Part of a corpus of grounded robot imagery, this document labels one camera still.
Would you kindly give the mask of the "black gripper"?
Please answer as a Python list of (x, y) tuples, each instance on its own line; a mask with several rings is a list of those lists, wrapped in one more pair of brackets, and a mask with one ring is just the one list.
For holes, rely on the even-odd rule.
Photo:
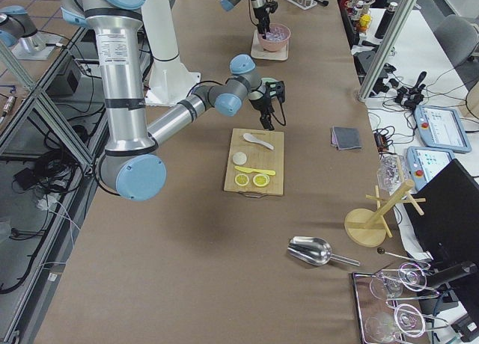
[(258, 21), (256, 25), (259, 34), (262, 34), (262, 38), (266, 39), (269, 33), (269, 13), (268, 5), (265, 1), (253, 1), (252, 7), (255, 18)]
[(275, 94), (269, 84), (262, 84), (258, 89), (249, 94), (249, 102), (253, 108), (260, 112), (260, 122), (267, 131), (273, 131), (272, 116), (272, 97)]

